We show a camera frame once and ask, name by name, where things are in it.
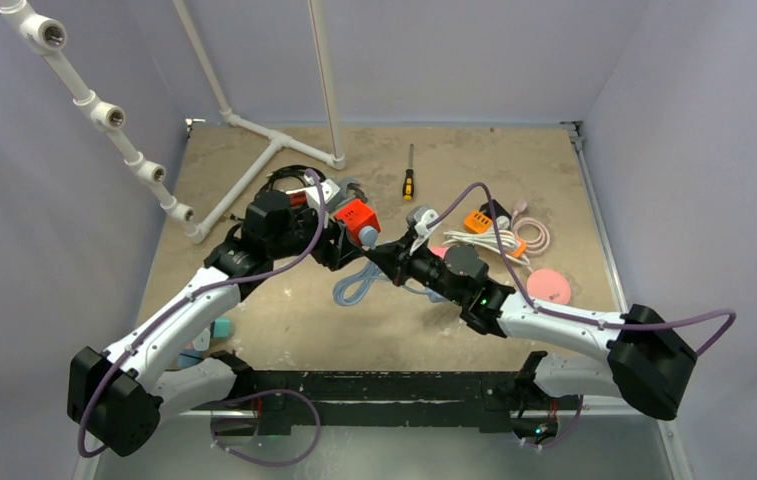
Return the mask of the grey blue plug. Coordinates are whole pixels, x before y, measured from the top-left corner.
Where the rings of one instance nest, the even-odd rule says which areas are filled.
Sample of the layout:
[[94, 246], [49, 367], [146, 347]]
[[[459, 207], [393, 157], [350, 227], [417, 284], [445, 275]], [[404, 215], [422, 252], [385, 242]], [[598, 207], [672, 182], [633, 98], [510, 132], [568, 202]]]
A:
[[374, 249], [379, 240], [380, 231], [373, 226], [366, 225], [358, 232], [358, 240], [364, 249]]

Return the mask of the red cube socket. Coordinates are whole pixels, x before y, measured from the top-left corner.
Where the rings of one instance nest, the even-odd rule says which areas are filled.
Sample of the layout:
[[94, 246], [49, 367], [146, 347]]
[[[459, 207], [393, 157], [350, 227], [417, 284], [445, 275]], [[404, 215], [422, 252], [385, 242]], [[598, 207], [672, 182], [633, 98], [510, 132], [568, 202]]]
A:
[[361, 246], [358, 232], [362, 227], [370, 225], [381, 232], [376, 212], [359, 199], [354, 199], [339, 209], [334, 214], [334, 219], [343, 223], [348, 235], [358, 246]]

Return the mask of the light blue power strip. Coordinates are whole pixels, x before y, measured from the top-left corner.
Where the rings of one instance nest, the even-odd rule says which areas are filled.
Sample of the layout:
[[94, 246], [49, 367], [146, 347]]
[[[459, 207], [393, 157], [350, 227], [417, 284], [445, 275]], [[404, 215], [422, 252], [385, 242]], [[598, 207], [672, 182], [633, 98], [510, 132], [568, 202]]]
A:
[[432, 302], [432, 303], [446, 302], [446, 299], [443, 296], [441, 296], [440, 294], [438, 294], [438, 293], [436, 293], [434, 291], [427, 290], [425, 292], [425, 295], [427, 296], [427, 298], [429, 299], [429, 301]]

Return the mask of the orange power strip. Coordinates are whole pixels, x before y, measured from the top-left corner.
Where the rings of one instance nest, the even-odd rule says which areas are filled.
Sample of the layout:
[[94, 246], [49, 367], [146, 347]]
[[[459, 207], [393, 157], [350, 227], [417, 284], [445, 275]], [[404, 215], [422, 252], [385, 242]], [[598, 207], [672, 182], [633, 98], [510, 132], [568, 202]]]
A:
[[527, 250], [526, 242], [512, 231], [511, 226], [500, 229], [479, 211], [468, 214], [463, 226], [464, 232], [460, 236], [463, 242], [486, 247], [494, 252], [498, 251], [498, 242], [501, 242], [505, 252], [516, 259], [522, 257]]

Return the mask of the pink plug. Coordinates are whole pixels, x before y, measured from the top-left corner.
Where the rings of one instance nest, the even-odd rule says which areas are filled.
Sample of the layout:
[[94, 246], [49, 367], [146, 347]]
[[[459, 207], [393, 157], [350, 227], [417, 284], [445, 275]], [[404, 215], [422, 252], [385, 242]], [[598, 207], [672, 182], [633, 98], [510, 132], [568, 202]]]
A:
[[526, 200], [517, 200], [514, 202], [512, 211], [514, 215], [519, 215], [526, 212], [528, 209], [528, 203]]

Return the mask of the teal small block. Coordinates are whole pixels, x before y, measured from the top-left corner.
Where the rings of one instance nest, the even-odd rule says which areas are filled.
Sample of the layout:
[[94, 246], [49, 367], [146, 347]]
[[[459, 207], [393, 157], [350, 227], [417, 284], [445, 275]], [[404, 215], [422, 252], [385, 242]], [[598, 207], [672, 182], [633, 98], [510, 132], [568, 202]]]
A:
[[226, 339], [231, 335], [231, 322], [228, 318], [220, 317], [210, 325], [210, 333], [213, 339]]

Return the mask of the black power adapter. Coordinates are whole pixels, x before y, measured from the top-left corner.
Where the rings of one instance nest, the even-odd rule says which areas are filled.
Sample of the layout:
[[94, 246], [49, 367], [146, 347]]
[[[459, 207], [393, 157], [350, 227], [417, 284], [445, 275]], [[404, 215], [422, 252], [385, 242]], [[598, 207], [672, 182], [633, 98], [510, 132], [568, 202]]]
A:
[[500, 229], [507, 229], [511, 226], [512, 214], [496, 200], [493, 201], [493, 208], [490, 208], [488, 202], [483, 203], [479, 212]]

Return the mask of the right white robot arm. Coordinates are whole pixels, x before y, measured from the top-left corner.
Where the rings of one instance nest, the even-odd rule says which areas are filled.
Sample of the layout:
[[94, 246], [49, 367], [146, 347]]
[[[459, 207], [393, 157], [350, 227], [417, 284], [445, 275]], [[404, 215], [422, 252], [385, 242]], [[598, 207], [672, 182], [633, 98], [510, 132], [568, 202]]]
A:
[[574, 352], [579, 367], [567, 380], [563, 360], [546, 360], [518, 376], [515, 392], [530, 407], [551, 397], [620, 398], [646, 416], [676, 418], [697, 353], [653, 309], [634, 304], [624, 313], [599, 312], [527, 300], [489, 275], [471, 246], [443, 256], [392, 242], [367, 258], [396, 286], [415, 280], [460, 307], [459, 317], [482, 335], [540, 341]]

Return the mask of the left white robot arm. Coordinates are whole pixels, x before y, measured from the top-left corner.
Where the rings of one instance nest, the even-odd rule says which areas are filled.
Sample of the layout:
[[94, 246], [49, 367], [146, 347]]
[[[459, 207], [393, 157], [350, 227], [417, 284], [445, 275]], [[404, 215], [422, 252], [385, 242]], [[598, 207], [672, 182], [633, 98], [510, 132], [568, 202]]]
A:
[[308, 256], [339, 268], [337, 250], [356, 237], [334, 215], [350, 202], [331, 180], [262, 193], [248, 205], [240, 235], [228, 234], [152, 317], [103, 350], [82, 348], [70, 363], [67, 396], [79, 454], [93, 458], [111, 450], [128, 456], [188, 410], [219, 401], [229, 409], [246, 405], [252, 382], [238, 373], [233, 355], [177, 371], [170, 365], [264, 281]]

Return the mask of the pink square small box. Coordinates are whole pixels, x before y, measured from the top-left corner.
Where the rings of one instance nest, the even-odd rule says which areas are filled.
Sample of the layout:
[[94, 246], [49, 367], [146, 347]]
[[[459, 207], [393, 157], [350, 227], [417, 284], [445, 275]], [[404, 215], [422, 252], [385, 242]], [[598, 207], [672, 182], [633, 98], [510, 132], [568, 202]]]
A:
[[432, 246], [429, 248], [429, 250], [438, 256], [439, 258], [443, 259], [448, 251], [447, 246]]

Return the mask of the yellow black screwdriver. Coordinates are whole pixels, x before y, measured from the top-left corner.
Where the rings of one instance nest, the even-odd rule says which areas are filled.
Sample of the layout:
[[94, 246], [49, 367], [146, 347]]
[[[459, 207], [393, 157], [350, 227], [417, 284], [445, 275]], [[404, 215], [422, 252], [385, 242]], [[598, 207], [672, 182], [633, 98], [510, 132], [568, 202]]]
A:
[[405, 170], [405, 176], [402, 187], [402, 197], [405, 201], [412, 201], [415, 195], [414, 183], [414, 145], [410, 144], [408, 148], [408, 164]]

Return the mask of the pink round disc charger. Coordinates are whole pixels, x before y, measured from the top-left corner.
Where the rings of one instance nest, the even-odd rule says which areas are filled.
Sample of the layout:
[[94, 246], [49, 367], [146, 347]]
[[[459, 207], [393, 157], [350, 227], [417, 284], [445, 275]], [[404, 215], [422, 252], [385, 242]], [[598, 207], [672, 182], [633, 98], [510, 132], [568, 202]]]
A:
[[552, 269], [538, 269], [528, 276], [526, 289], [530, 296], [551, 303], [568, 305], [572, 288], [565, 276]]

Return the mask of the red handled adjustable wrench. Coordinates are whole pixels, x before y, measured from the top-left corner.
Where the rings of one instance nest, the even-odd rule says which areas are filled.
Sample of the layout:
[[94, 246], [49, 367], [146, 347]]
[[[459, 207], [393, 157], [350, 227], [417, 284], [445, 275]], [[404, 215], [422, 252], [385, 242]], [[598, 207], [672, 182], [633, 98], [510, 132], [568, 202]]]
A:
[[[339, 204], [336, 206], [335, 210], [342, 208], [344, 205], [346, 205], [347, 203], [351, 202], [354, 199], [362, 200], [364, 203], [368, 202], [368, 198], [366, 194], [360, 188], [360, 183], [356, 179], [344, 178], [340, 182], [337, 182], [337, 181], [335, 182], [341, 187]], [[300, 189], [289, 190], [287, 191], [287, 194], [288, 195], [300, 195], [300, 194], [305, 195], [303, 191], [304, 188], [305, 187], [300, 188]]]

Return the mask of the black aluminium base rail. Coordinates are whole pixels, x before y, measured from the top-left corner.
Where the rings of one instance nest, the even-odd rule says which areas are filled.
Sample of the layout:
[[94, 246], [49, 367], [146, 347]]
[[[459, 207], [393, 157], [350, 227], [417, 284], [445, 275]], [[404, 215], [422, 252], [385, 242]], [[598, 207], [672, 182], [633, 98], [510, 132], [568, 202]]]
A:
[[529, 427], [521, 414], [575, 409], [575, 395], [550, 398], [526, 373], [253, 371], [213, 411], [245, 411], [262, 435], [295, 426], [473, 428], [510, 433]]

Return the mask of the white PVC pipe frame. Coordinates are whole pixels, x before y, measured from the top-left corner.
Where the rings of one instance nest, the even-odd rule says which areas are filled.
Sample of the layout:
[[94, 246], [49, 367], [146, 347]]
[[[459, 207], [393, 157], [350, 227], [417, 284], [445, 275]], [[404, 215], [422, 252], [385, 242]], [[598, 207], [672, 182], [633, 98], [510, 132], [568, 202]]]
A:
[[176, 23], [178, 36], [189, 46], [191, 66], [200, 70], [203, 87], [213, 96], [214, 117], [260, 140], [261, 148], [242, 173], [226, 187], [207, 212], [174, 193], [187, 127], [173, 104], [159, 68], [148, 52], [133, 8], [123, 1], [81, 3], [81, 17], [71, 24], [39, 13], [28, 1], [0, 1], [0, 19], [21, 53], [48, 82], [48, 104], [61, 109], [70, 121], [39, 120], [26, 115], [31, 130], [41, 136], [59, 133], [69, 140], [63, 149], [85, 161], [104, 163], [97, 171], [95, 192], [117, 186], [135, 204], [138, 213], [153, 220], [146, 228], [164, 224], [193, 244], [204, 240], [238, 196], [259, 176], [263, 167], [284, 153], [302, 154], [309, 163], [340, 170], [346, 162], [339, 140], [321, 147], [238, 114], [222, 85], [211, 87], [218, 76], [213, 58], [188, 1], [165, 1], [162, 6]]

